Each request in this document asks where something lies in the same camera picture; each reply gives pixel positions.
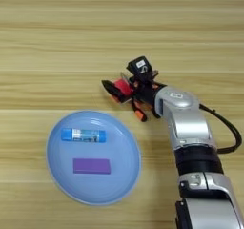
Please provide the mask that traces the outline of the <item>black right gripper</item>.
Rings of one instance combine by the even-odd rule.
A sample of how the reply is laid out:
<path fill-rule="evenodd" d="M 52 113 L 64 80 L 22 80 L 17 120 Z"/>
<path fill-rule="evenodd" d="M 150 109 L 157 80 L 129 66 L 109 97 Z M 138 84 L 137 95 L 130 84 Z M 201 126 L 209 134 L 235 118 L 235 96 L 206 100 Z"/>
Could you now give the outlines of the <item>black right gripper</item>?
<path fill-rule="evenodd" d="M 141 105 L 147 105 L 153 116 L 159 118 L 155 111 L 154 101 L 156 94 L 165 87 L 153 81 L 140 81 L 135 77 L 130 78 L 130 85 L 123 79 L 118 79 L 115 82 L 103 80 L 102 85 L 105 90 L 117 101 L 125 102 L 132 96 L 132 109 L 138 118 L 146 118 L 146 114 L 141 109 Z"/>

